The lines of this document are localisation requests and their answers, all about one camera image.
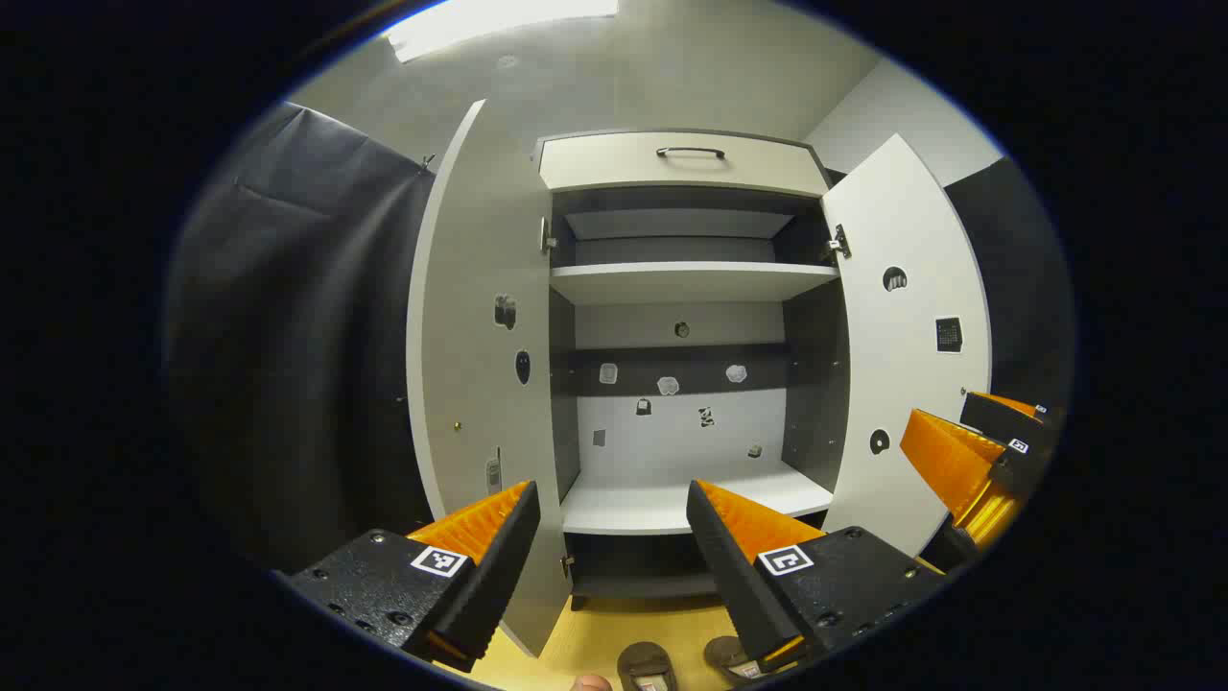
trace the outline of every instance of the ceiling light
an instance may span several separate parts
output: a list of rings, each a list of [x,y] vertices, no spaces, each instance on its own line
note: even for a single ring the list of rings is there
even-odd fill
[[[389,27],[397,59],[408,63],[469,38],[554,20],[609,17],[618,0],[446,0]]]

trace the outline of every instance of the ceiling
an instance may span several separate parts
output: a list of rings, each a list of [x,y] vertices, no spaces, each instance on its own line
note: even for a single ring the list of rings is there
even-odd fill
[[[564,20],[402,64],[377,38],[287,99],[435,166],[469,106],[515,99],[526,152],[548,134],[629,126],[803,139],[879,54],[763,0],[621,0],[614,17]]]

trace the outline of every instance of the cabinet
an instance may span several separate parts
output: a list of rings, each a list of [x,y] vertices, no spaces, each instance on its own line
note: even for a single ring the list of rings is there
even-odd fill
[[[538,654],[572,592],[710,589],[679,549],[694,477],[920,552],[946,508],[896,443],[914,407],[987,390],[990,340],[963,226],[907,144],[833,187],[803,144],[605,131],[528,153],[508,122],[474,103],[443,156],[405,347],[433,515],[538,482],[503,631]]]

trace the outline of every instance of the shoe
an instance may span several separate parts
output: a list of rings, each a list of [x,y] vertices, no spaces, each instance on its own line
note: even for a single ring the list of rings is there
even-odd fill
[[[759,663],[747,657],[742,641],[733,636],[713,638],[704,646],[704,660],[717,669],[734,686],[745,686],[764,676]]]
[[[682,691],[666,649],[656,643],[631,643],[618,657],[623,691]]]

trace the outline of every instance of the open cabinet door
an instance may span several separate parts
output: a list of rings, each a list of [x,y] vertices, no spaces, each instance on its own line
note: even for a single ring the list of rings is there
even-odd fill
[[[959,420],[989,392],[980,268],[947,193],[893,135],[822,199],[849,315],[849,426],[823,530],[866,528],[916,556],[947,508],[899,450],[912,409]]]
[[[550,196],[510,120],[499,103],[474,103],[443,155],[410,276],[405,377],[414,452],[436,520],[497,488],[537,481],[542,522],[501,626],[538,655],[571,588],[560,562],[550,260],[540,239]],[[488,473],[495,460],[497,479]]]

